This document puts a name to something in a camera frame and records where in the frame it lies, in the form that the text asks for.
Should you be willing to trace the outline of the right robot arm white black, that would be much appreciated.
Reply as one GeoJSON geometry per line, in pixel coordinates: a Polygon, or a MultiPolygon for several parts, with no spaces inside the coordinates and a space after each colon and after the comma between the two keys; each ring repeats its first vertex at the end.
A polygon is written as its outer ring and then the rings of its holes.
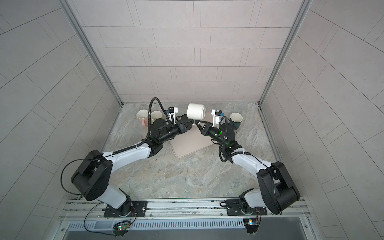
{"type": "Polygon", "coordinates": [[[246,151],[237,141],[234,127],[222,124],[219,128],[206,121],[195,121],[201,134],[219,144],[219,158],[238,165],[257,178],[259,188],[250,189],[239,196],[238,206],[249,215],[260,208],[273,214],[283,210],[301,198],[286,166],[282,162],[267,162],[246,151]]]}

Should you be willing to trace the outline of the light green mug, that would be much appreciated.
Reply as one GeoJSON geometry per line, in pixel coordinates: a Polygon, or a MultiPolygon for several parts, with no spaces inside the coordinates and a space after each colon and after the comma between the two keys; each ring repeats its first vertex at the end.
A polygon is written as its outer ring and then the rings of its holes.
{"type": "Polygon", "coordinates": [[[162,117],[163,117],[163,113],[161,111],[151,112],[151,124],[153,124],[155,120],[161,119],[162,117]]]}

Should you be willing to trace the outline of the dark green mug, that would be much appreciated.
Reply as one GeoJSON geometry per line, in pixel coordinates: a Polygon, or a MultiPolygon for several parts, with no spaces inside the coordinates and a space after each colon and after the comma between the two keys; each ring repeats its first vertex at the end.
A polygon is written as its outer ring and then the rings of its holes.
{"type": "Polygon", "coordinates": [[[239,127],[241,126],[241,123],[243,121],[243,116],[239,113],[232,113],[230,115],[230,123],[231,125],[238,130],[239,127]]]}

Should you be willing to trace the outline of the white mug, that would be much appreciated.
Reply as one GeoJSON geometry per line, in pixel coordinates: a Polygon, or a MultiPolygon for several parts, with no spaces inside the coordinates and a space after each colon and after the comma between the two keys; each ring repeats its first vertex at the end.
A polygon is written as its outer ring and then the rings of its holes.
{"type": "Polygon", "coordinates": [[[206,107],[202,104],[190,103],[187,108],[187,117],[191,120],[203,120],[206,115],[206,107]]]}

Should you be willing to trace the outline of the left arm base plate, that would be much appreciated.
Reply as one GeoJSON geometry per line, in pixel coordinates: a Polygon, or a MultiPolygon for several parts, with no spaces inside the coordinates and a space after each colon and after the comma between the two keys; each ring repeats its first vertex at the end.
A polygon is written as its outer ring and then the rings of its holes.
{"type": "Polygon", "coordinates": [[[102,209],[105,218],[144,217],[146,215],[148,201],[130,201],[120,208],[114,209],[110,205],[102,209]]]}

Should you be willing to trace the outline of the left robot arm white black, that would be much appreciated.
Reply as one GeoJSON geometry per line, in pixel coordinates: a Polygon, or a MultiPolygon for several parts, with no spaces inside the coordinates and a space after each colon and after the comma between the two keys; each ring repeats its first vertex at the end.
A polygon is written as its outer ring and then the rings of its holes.
{"type": "Polygon", "coordinates": [[[186,133],[192,126],[193,120],[190,119],[177,119],[175,123],[157,119],[148,126],[146,137],[133,146],[115,152],[90,152],[81,159],[71,182],[87,201],[100,201],[119,216],[126,216],[132,211],[131,198],[117,188],[117,181],[111,178],[132,164],[155,156],[165,142],[186,133]]]}

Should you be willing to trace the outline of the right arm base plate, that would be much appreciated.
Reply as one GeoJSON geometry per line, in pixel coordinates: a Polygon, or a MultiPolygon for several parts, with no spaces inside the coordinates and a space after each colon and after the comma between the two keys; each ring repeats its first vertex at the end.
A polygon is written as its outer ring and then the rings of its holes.
{"type": "Polygon", "coordinates": [[[239,199],[224,200],[220,206],[225,208],[228,216],[266,216],[265,207],[248,208],[239,199]]]}

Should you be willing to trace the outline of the pink mug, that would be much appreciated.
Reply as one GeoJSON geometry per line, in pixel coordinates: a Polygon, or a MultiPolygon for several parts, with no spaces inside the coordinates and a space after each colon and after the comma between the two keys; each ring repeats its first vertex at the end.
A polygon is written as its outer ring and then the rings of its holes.
{"type": "Polygon", "coordinates": [[[140,124],[143,126],[143,127],[148,127],[148,124],[149,124],[149,120],[148,120],[148,117],[149,117],[149,111],[148,110],[139,110],[137,112],[137,115],[136,115],[137,119],[140,121],[140,124]]]}

